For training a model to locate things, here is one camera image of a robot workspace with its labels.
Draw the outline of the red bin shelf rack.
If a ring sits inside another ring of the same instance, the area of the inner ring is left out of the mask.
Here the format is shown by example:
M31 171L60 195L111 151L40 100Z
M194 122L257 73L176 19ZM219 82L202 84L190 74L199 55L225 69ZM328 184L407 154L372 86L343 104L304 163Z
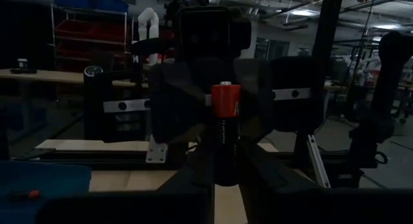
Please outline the red bin shelf rack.
M126 12L50 5L55 69L88 65L125 70L132 63L133 17Z

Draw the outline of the black upright post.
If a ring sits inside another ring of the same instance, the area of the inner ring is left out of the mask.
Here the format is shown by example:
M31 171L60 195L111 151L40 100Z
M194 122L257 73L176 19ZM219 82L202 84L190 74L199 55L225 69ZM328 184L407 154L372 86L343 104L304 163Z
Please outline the black upright post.
M317 66L316 82L311 90L312 99L316 102L316 109L312 112L316 117L316 122L310 129L297 133L294 148L294 164L304 172L312 169L310 151L307 145L308 139L314 135L315 130L324 120L323 90L325 72L330 61L341 3L342 0L323 0L321 7L316 38L312 50L312 58Z

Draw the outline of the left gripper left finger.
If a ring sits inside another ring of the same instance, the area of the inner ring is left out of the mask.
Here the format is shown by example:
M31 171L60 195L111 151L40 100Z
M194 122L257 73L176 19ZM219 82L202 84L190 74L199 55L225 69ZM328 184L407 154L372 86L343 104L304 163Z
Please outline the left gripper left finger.
M157 190L50 199L35 224L214 224L214 153L201 143Z

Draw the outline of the wooden workbench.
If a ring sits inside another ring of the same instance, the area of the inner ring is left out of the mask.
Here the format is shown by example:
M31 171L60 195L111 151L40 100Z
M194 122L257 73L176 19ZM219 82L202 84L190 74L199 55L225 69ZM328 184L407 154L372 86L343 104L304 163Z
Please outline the wooden workbench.
M138 73L132 71L113 71L103 72L95 75L99 79L112 81L114 86L133 87L136 84L132 79L136 78ZM56 83L73 83L83 84L84 74L77 72L61 72L51 70L38 70L36 74L13 74L10 69L0 69L0 79L18 79L29 81L49 81Z

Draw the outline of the silver corner bracket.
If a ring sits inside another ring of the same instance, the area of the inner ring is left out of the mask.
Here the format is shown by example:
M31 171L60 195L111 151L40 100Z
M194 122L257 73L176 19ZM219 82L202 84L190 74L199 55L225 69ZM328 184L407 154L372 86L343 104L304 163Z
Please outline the silver corner bracket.
M165 143L157 143L153 135L151 135L145 161L146 163L155 164L165 163L167 152L168 145Z

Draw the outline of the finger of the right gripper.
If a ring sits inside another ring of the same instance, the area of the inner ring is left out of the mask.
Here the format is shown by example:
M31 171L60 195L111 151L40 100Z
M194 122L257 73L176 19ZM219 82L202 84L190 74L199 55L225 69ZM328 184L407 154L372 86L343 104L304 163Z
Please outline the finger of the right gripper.
M212 128L211 108L205 105L212 61L163 63L148 78L152 135L157 143L193 141Z
M274 129L271 68L265 59L240 59L241 135L259 141Z

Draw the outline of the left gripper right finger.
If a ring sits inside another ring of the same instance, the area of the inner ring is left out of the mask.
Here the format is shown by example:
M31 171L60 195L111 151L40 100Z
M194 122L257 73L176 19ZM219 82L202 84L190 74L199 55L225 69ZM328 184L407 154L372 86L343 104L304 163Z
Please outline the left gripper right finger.
M248 224L413 224L413 189L323 188L253 143L239 188Z

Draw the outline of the blue plastic bin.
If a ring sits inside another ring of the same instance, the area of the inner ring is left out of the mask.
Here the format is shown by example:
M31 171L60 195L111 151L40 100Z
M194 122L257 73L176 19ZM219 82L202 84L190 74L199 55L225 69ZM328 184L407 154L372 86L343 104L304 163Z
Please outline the blue plastic bin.
M49 199L87 193L92 169L81 165L0 161L0 224L34 224ZM10 201L11 192L39 190L36 200Z

